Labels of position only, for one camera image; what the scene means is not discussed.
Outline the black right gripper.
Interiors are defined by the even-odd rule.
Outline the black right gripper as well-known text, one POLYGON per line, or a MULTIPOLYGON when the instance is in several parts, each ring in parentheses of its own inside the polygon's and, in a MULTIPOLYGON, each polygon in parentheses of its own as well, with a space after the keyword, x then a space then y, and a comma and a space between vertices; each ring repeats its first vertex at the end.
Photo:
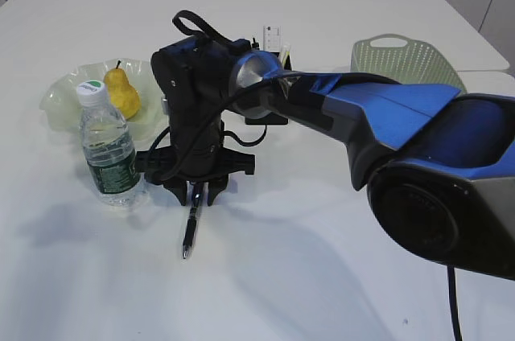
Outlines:
POLYGON ((229 78, 237 59, 250 51, 245 39, 187 37, 156 51, 154 78, 167 98, 170 143, 137 154, 146 181, 163 185, 182 206, 187 182, 207 182, 207 205, 229 183, 229 175, 254 173, 255 157, 225 148, 221 114, 228 108, 229 78))

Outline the black blue right robot arm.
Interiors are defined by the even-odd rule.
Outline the black blue right robot arm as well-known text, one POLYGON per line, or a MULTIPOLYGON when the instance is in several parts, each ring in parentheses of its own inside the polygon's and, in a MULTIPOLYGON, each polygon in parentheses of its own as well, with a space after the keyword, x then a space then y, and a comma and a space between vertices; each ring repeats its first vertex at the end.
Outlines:
POLYGON ((150 66, 169 117, 167 147, 138 154, 146 179, 175 194, 253 173, 224 148, 220 115, 276 113, 345 145, 351 183, 367 191, 385 232, 442 265, 514 277, 514 99, 368 73, 306 73, 246 40, 196 36, 156 51, 150 66))

